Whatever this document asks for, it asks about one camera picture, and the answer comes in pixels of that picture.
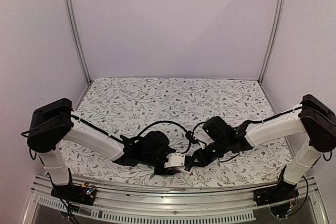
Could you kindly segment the white remote control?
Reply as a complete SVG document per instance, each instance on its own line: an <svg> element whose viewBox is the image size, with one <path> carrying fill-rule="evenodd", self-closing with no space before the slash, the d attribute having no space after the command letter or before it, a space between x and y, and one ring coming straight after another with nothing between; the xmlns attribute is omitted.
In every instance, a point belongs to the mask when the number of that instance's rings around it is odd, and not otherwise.
<svg viewBox="0 0 336 224"><path fill-rule="evenodd" d="M183 173L183 174L190 174L190 171L189 170L187 170L185 167L173 167L176 171L178 171L178 172L181 172L181 173Z"/></svg>

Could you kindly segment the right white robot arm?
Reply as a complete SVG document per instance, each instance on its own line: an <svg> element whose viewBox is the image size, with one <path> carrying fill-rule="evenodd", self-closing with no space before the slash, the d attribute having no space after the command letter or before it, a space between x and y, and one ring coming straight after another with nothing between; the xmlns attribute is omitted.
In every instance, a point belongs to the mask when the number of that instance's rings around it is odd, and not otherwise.
<svg viewBox="0 0 336 224"><path fill-rule="evenodd" d="M193 154L194 165L206 167L228 152L240 153L282 137L306 134L308 139L283 169L280 183L271 190L276 201L291 194L292 186L319 158L335 149L335 113L311 94L285 112L260 121L247 120L237 127L219 116L212 117L202 127L212 142Z"/></svg>

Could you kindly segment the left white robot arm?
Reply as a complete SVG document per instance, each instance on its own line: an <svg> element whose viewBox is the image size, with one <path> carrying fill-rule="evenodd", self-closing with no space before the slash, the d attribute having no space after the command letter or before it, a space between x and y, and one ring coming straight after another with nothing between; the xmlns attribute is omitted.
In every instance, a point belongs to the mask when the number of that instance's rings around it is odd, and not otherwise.
<svg viewBox="0 0 336 224"><path fill-rule="evenodd" d="M59 149L62 140L89 148L123 166L144 164L168 169L185 164L185 155L169 146L164 133L151 131L144 137L118 139L82 119L66 98L36 109L29 130L21 136L27 139L29 149L40 157L58 192L67 200L77 197L78 188L71 183L70 171L62 158Z"/></svg>

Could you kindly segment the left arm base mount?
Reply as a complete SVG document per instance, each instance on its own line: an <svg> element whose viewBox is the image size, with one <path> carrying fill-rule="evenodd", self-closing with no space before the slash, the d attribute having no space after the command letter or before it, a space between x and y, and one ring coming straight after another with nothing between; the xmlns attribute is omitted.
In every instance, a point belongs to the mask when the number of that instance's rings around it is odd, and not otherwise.
<svg viewBox="0 0 336 224"><path fill-rule="evenodd" d="M63 201L79 203L82 205L93 206L97 188L95 185L89 185L89 183L84 183L82 185L74 185L70 181L67 185L57 186L53 182L51 195L57 197Z"/></svg>

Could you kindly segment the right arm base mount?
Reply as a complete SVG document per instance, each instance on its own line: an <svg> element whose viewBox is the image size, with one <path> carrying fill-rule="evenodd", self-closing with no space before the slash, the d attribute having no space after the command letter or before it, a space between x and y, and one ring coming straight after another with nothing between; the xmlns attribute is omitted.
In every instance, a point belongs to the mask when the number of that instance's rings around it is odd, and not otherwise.
<svg viewBox="0 0 336 224"><path fill-rule="evenodd" d="M287 218L294 208L299 196L297 186L286 182L278 182L274 186L253 191L257 206L269 206L270 213L278 218Z"/></svg>

